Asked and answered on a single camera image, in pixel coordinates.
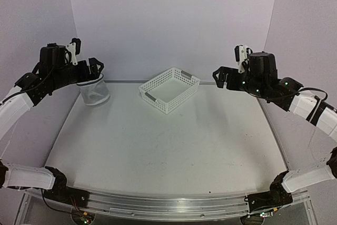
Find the white mesh laundry bag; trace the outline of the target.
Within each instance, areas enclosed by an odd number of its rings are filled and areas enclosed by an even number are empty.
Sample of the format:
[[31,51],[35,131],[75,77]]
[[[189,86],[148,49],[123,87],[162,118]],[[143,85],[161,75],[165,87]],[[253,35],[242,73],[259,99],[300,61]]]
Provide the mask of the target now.
[[80,93],[85,105],[96,106],[98,104],[104,103],[110,98],[110,92],[103,78],[104,75],[101,73],[95,80],[76,84],[80,89]]

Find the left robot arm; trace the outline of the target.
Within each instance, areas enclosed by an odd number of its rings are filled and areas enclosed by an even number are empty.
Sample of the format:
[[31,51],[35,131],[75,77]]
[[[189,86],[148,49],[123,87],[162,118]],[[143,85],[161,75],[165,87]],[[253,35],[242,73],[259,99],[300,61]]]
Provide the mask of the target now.
[[[24,74],[1,100],[1,136],[42,99],[54,91],[77,83],[92,83],[102,79],[104,64],[92,57],[77,60],[81,40],[73,38],[64,46],[50,43],[42,47],[39,62]],[[59,203],[84,208],[89,192],[67,185],[64,173],[54,167],[29,167],[1,162],[1,188],[14,190],[38,189],[42,197]]]

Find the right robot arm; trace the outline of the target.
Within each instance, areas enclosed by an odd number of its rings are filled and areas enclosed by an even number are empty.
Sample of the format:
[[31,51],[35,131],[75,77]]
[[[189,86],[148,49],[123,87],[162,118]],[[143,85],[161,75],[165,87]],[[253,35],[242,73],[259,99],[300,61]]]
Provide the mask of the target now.
[[[313,87],[304,87],[298,81],[285,77],[279,79],[275,56],[266,52],[236,53],[239,66],[234,69],[221,66],[212,76],[218,88],[242,91],[286,112],[304,118],[328,137],[336,140],[336,108],[327,98],[314,94]],[[249,194],[246,202],[249,212],[270,211],[291,204],[292,193],[323,181],[336,179],[336,149],[326,162],[306,169],[284,171],[276,176],[268,191]]]

